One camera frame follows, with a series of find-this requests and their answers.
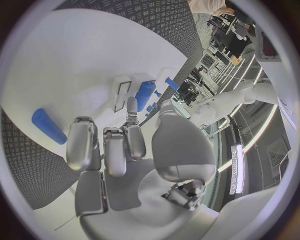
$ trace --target blue object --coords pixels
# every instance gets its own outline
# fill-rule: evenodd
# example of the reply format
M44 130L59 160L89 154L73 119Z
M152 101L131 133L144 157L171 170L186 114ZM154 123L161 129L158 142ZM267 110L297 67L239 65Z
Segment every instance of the blue object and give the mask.
M152 111L152 109L153 109L153 106L148 106L147 107L147 112L150 113Z
M153 81L145 81L141 84L139 91L135 95L138 112L144 109L155 88L156 85Z
M40 108L34 112L31 121L44 134L46 134L49 138L53 139L58 144L62 145L67 141L67 136L52 121L52 119L43 108Z
M159 93L157 90L155 90L155 92L154 92L159 98L162 96L162 94L161 93Z
M177 83L175 83L171 78L168 77L165 82L175 91L179 89L179 85L177 85Z

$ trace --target white robotic arm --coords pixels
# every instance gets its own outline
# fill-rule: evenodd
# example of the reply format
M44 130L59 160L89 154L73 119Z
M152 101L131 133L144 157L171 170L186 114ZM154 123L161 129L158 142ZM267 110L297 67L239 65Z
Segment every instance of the white robotic arm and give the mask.
M256 100L277 104L277 95L271 83L243 81L229 92L219 93L198 103L190 120L196 125L209 125L229 115L239 104L252 104Z

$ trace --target vent grille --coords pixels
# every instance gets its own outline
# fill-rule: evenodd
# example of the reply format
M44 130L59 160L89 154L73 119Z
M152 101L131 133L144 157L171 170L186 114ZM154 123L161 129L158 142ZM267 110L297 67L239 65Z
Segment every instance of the vent grille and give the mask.
M267 154L269 156L270 164L272 168L278 167L280 162L284 159L288 153L288 148L282 137L270 144L267 148Z
M207 69L210 69L215 63L215 59L213 59L208 54L205 54L204 57L200 61Z

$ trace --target person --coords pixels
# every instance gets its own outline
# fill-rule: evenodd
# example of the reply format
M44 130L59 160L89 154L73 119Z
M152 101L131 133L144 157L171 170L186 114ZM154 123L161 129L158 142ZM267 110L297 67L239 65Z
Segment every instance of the person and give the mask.
M253 20L229 0L188 0L187 2L192 13L214 16L227 14L237 17L244 24L253 24Z

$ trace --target white tabletop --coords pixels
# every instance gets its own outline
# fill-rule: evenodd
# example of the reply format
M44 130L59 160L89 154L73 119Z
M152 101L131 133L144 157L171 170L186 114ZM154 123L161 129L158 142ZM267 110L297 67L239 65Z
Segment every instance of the white tabletop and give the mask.
M2 107L25 135L65 157L66 144L33 125L35 110L44 108L66 135L74 118L90 116L102 141L104 127L120 127L126 118L124 109L114 113L111 106L114 78L148 74L163 93L165 79L174 78L186 60L162 37L124 17L90 9L53 11L19 49ZM154 94L149 103L157 100ZM145 113L139 114L140 121Z

